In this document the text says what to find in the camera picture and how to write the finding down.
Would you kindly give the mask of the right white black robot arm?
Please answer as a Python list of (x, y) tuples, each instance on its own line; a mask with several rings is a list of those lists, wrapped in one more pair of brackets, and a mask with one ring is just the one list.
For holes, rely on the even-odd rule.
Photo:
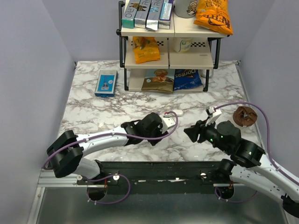
[(299, 216), (299, 187), (274, 168), (267, 153), (256, 143), (243, 139), (241, 130), (230, 121), (206, 125), (202, 120), (184, 129), (192, 142), (208, 141), (230, 158), (221, 160), (215, 178), (221, 183), (229, 179), (246, 185), (272, 198), (283, 209)]

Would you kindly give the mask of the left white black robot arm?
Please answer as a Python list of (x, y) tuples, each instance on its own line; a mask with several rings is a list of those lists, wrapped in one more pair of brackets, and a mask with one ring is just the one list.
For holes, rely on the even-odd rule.
[(76, 174), (88, 178), (93, 184), (99, 184), (104, 177), (100, 163), (87, 159), (87, 155), (108, 148), (137, 145), (144, 140), (155, 146), (176, 130), (181, 116), (182, 110), (162, 115), (152, 112), (143, 119), (124, 122), (109, 131), (91, 134), (65, 131), (47, 149), (48, 158), (43, 169), (53, 170), (57, 178)]

